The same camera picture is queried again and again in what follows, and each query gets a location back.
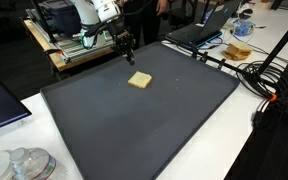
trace person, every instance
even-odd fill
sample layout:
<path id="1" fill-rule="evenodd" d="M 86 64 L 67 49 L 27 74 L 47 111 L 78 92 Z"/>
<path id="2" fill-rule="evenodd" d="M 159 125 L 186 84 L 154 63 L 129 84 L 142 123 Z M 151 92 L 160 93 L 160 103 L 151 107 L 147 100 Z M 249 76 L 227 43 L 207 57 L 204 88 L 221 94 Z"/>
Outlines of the person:
<path id="1" fill-rule="evenodd" d="M 141 30 L 143 30 L 145 45 L 157 41 L 160 15 L 165 11 L 166 5 L 167 0 L 128 0 L 124 4 L 124 21 L 134 36 L 134 49 L 140 46 Z"/>

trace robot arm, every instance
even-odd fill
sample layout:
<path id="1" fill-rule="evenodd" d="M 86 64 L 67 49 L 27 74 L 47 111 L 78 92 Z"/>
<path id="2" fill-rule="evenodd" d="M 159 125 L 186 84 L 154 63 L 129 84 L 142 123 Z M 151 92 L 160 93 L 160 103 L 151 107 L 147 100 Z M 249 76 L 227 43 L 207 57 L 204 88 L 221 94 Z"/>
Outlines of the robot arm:
<path id="1" fill-rule="evenodd" d="M 82 24 L 82 43 L 90 49 L 97 43 L 99 33 L 107 29 L 113 38 L 111 48 L 134 65 L 133 35 L 128 32 L 115 0 L 71 0 L 75 5 Z"/>

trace desk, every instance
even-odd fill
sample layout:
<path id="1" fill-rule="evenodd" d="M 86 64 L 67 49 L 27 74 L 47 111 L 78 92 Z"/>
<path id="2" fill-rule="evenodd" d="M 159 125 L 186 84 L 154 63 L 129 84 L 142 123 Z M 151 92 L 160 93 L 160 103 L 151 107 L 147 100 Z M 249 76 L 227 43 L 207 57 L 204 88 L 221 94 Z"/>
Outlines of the desk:
<path id="1" fill-rule="evenodd" d="M 50 42 L 47 41 L 46 38 L 42 35 L 42 33 L 34 26 L 33 22 L 30 20 L 24 20 L 23 24 L 25 28 L 29 31 L 30 34 L 36 39 L 39 45 L 42 47 L 43 51 L 48 49 L 53 49 L 54 47 L 51 45 Z M 72 61 L 69 63 L 65 63 L 64 60 L 58 54 L 50 54 L 49 60 L 51 61 L 52 65 L 55 66 L 56 70 L 62 72 L 64 70 L 73 68 L 85 62 L 94 60 L 106 54 L 112 53 L 113 50 L 111 48 L 103 49 L 102 51 L 96 52 L 94 54 L 90 54 L 89 56 L 83 57 L 78 61 Z"/>
<path id="2" fill-rule="evenodd" d="M 261 9 L 260 5 L 256 8 L 252 20 L 254 22 L 256 20 L 258 25 L 266 25 L 267 28 L 256 31 L 250 43 L 270 51 L 288 29 L 288 11 L 268 11 L 266 8 Z M 284 26 L 280 24 L 278 27 L 274 23 L 276 21 L 285 24 Z M 222 58 L 220 51 L 225 48 L 220 46 L 209 51 L 209 54 Z M 279 56 L 288 59 L 288 44 Z M 253 53 L 244 62 L 263 58 L 265 55 Z M 228 61 L 228 63 L 238 65 L 241 62 Z M 223 68 L 223 71 L 233 74 L 226 68 Z M 158 179 L 223 179 L 252 132 L 252 114 L 260 102 L 261 98 L 240 85 L 188 141 Z M 41 95 L 25 99 L 23 103 L 33 115 L 17 124 L 0 128 L 0 151 L 14 150 L 18 147 L 44 148 L 68 168 L 69 180 L 82 179 Z"/>

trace white table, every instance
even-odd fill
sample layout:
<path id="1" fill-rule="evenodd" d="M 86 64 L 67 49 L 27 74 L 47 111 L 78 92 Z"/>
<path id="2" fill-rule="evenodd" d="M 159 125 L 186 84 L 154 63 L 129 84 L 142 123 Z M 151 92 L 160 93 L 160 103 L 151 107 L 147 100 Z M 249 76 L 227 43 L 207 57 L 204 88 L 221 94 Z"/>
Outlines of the white table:
<path id="1" fill-rule="evenodd" d="M 250 43 L 270 52 L 288 29 L 288 11 L 269 11 L 261 6 L 265 5 L 258 4 L 250 20 L 258 26 L 267 27 L 256 30 Z M 225 46 L 215 48 L 209 51 L 209 55 L 222 59 L 220 51 L 225 48 Z M 279 56 L 288 59 L 288 44 Z M 265 57 L 266 55 L 254 52 L 243 62 L 261 60 Z M 227 63 L 237 66 L 241 62 L 227 61 Z M 223 71 L 234 74 L 227 68 L 223 68 Z M 240 85 L 176 155 L 158 179 L 223 179 L 252 132 L 252 114 L 262 101 Z M 0 151 L 19 147 L 44 148 L 67 167 L 69 180 L 82 179 L 41 95 L 25 99 L 23 103 L 33 115 L 0 128 Z"/>

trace gray mat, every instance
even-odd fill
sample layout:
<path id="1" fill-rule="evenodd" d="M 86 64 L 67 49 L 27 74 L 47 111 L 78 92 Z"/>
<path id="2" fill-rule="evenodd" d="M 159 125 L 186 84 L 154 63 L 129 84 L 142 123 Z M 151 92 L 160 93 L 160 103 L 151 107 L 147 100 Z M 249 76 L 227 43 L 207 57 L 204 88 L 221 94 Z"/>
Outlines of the gray mat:
<path id="1" fill-rule="evenodd" d="M 154 179 L 239 81 L 160 43 L 41 90 L 85 179 Z M 127 84 L 141 71 L 146 89 Z"/>

